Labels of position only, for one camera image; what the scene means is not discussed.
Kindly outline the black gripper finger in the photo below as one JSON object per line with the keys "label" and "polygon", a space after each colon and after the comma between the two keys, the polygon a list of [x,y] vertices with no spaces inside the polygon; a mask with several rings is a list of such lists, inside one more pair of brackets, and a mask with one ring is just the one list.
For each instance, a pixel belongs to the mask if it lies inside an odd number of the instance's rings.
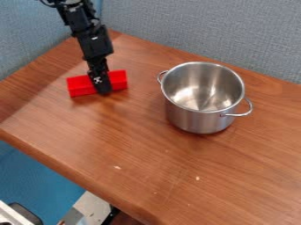
{"label": "black gripper finger", "polygon": [[89,71],[89,77],[93,82],[93,86],[99,94],[107,95],[111,93],[111,81],[107,71]]}

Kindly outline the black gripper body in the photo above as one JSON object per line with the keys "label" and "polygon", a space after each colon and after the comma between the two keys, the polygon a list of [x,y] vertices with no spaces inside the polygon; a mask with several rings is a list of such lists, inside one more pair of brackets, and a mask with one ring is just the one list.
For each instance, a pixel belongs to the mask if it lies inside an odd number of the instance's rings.
{"label": "black gripper body", "polygon": [[97,16],[93,0],[39,0],[39,2],[57,9],[65,25],[70,27],[90,71],[107,72],[106,57],[114,52],[113,43],[106,25]]}

